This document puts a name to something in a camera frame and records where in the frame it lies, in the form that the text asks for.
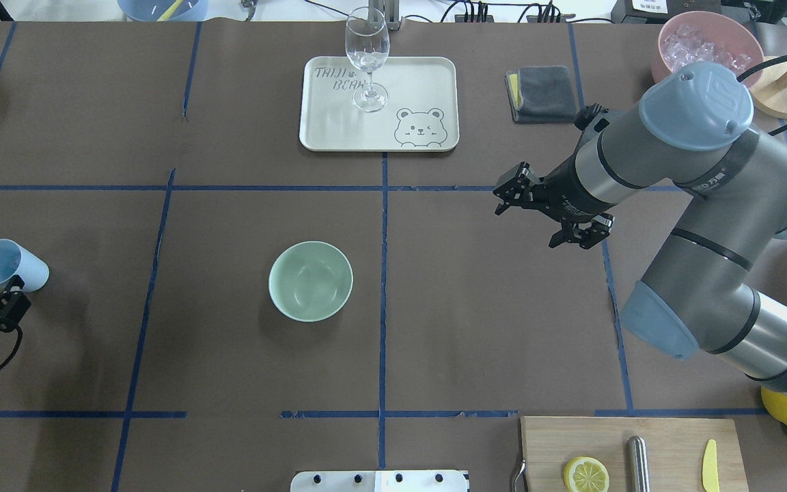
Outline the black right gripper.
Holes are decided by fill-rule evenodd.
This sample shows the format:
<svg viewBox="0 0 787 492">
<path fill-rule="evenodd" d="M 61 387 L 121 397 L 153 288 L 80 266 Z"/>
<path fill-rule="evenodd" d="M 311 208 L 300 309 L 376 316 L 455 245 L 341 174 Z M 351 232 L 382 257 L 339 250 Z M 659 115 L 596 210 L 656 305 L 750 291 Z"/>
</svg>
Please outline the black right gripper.
<svg viewBox="0 0 787 492">
<path fill-rule="evenodd" d="M 577 176 L 574 159 L 566 159 L 543 178 L 537 178 L 528 162 L 520 162 L 499 177 L 494 196 L 500 199 L 495 215 L 500 216 L 511 206 L 525 210 L 542 210 L 560 221 L 560 231 L 551 236 L 549 248 L 564 243 L 590 249 L 605 240 L 615 217 L 602 214 L 602 200 L 586 190 Z M 588 223 L 580 228 L 578 223 Z"/>
</svg>

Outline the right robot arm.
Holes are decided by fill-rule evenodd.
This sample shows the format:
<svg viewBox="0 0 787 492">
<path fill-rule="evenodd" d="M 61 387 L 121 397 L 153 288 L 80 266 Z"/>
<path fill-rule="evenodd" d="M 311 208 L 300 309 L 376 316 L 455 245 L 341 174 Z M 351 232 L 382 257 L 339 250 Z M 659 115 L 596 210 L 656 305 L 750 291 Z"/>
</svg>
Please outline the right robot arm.
<svg viewBox="0 0 787 492">
<path fill-rule="evenodd" d="M 787 145 L 752 124 L 749 90 L 713 62 L 685 66 L 634 108 L 581 125 L 547 176 L 526 162 L 500 177 L 496 213 L 516 206 L 560 224 L 549 242 L 588 249 L 609 209 L 660 180 L 690 194 L 621 311 L 622 326 L 678 360 L 717 355 L 787 395 L 787 306 L 745 283 L 772 239 L 787 240 Z"/>
</svg>

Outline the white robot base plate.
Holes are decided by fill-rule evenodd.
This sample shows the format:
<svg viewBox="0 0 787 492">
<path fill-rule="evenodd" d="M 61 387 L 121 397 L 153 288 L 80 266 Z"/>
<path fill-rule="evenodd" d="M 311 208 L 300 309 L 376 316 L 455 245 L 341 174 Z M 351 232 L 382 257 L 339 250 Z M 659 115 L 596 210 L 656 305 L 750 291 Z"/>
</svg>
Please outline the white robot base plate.
<svg viewBox="0 0 787 492">
<path fill-rule="evenodd" d="M 467 472 L 455 469 L 303 471 L 290 491 L 469 491 Z"/>
</svg>

